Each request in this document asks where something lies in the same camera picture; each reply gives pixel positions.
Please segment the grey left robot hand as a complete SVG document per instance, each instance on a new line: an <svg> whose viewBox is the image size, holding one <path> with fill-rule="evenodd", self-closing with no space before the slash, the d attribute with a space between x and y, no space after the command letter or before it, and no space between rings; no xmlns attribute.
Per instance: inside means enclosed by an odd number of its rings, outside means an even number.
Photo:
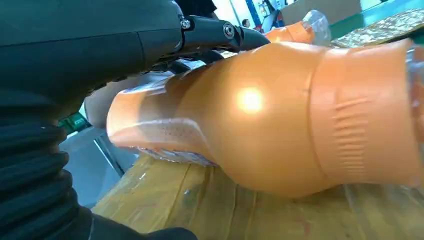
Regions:
<svg viewBox="0 0 424 240"><path fill-rule="evenodd" d="M0 123L59 120L109 81L205 50L268 42L225 20L185 16L173 0L3 0Z"/></svg>

